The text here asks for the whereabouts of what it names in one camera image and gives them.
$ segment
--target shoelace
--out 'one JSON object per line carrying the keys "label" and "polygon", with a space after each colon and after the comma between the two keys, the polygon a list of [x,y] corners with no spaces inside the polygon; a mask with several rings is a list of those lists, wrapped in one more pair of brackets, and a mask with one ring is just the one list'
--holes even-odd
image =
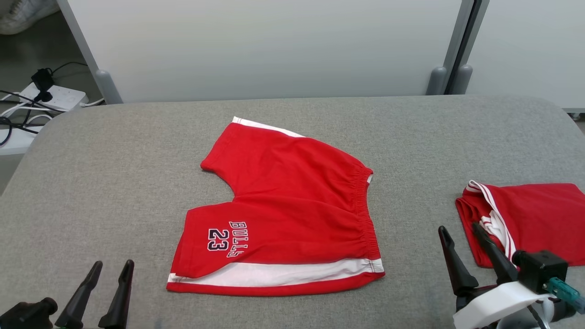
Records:
{"label": "shoelace", "polygon": [[12,5],[10,5],[10,10],[8,11],[11,15],[14,15],[18,9],[20,9],[20,5],[22,4],[23,0],[15,0]]}

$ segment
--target teal connector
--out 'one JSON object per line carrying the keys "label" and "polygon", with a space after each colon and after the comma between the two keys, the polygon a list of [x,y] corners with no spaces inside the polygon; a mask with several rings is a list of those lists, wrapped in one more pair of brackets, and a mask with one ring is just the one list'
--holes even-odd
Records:
{"label": "teal connector", "polygon": [[549,293],[552,293],[556,297],[566,301],[573,306],[579,314],[585,314],[585,298],[581,294],[567,285],[563,280],[553,277],[547,283],[543,285]]}

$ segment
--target red fabric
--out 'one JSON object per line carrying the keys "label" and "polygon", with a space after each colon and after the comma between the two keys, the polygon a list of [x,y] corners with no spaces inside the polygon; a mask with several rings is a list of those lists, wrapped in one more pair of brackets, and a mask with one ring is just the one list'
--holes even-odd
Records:
{"label": "red fabric", "polygon": [[[570,266],[585,265],[585,195],[577,186],[482,185],[491,193],[516,250],[538,252],[546,249],[568,261]],[[455,203],[476,263],[491,268],[487,254],[473,234],[472,223],[490,217],[493,207],[484,193],[468,189]],[[504,250],[495,236],[490,237]]]}
{"label": "red fabric", "polygon": [[[322,264],[380,259],[366,203],[372,170],[351,155],[315,139],[232,123],[201,167],[223,178],[234,199],[189,210],[171,273],[200,278],[232,262]],[[167,289],[283,296],[352,289],[382,276],[364,273],[281,287],[170,282]]]}

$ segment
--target folded red garment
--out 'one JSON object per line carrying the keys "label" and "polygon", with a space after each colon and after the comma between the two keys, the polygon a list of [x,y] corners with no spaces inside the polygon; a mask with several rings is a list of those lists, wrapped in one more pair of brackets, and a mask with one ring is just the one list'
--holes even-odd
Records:
{"label": "folded red garment", "polygon": [[473,235],[474,222],[510,260],[517,249],[546,249],[569,266],[585,265],[585,194],[574,184],[497,187],[472,180],[455,204],[479,266],[492,267]]}

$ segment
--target gray floor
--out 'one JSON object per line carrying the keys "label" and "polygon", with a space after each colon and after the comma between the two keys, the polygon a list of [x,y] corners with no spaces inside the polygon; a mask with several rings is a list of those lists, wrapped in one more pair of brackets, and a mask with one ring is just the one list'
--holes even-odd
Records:
{"label": "gray floor", "polygon": [[[2,90],[23,90],[30,83],[30,76],[39,68],[57,68],[69,61],[85,62],[61,13],[44,18],[18,35],[0,35],[0,44]],[[90,101],[101,98],[97,85],[84,66],[72,64],[64,67],[55,74],[54,79],[57,85],[84,91]],[[9,106],[0,104],[0,111]],[[11,118],[18,121],[18,118],[22,119],[22,115]],[[585,118],[577,122],[577,125],[585,133]],[[21,159],[22,155],[0,156],[0,194],[4,192]]]}

